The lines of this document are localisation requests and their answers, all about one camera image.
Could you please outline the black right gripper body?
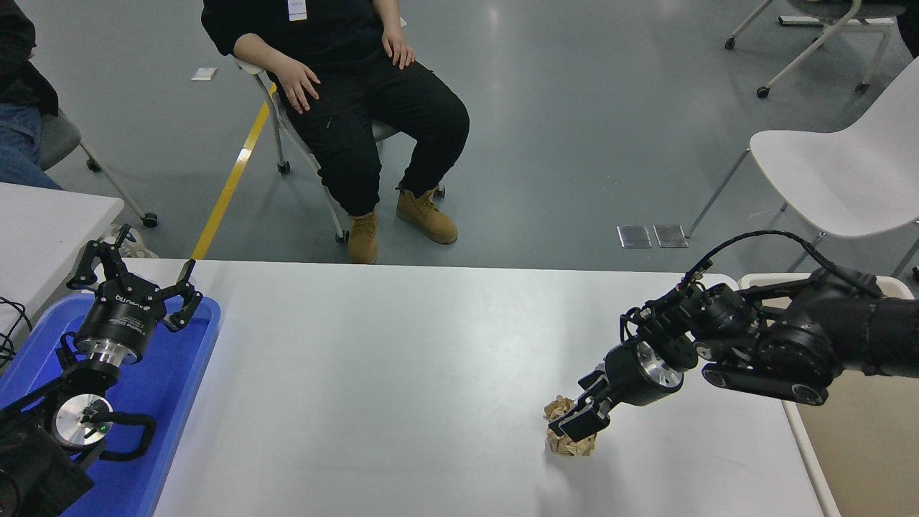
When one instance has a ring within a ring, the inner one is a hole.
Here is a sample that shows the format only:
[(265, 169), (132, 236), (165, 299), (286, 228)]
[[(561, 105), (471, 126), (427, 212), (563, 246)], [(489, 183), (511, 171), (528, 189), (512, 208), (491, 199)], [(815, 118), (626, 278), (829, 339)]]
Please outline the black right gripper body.
[(647, 406), (673, 393), (673, 369), (646, 343), (623, 343), (608, 351), (605, 370), (614, 404)]

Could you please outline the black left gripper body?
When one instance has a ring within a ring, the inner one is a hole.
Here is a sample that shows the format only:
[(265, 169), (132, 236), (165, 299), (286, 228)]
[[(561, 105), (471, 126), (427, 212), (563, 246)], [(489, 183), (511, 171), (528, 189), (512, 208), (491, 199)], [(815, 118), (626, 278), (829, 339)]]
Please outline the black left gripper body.
[(158, 286), (140, 277), (128, 286), (106, 279), (95, 292), (95, 301), (79, 330), (75, 344), (110, 340), (126, 347), (147, 347), (157, 323), (165, 315), (163, 301), (155, 301)]

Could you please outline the person's right hand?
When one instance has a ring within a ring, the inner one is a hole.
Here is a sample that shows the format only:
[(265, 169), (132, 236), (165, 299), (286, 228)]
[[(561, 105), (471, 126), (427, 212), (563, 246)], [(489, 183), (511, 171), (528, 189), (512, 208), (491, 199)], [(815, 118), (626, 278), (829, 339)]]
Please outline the person's right hand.
[(279, 79), (289, 104), (298, 114), (311, 111), (311, 102), (319, 100), (316, 85), (319, 78), (307, 65), (282, 55), (270, 70)]

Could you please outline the person's left hand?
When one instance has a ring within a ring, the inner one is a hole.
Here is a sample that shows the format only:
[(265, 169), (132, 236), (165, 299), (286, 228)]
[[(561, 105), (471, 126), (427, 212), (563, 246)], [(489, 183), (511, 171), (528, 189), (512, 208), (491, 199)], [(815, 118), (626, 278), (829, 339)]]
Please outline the person's left hand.
[(416, 62), (416, 50), (409, 44), (400, 27), (385, 27), (382, 33), (382, 46), (393, 66), (399, 70), (405, 70)]

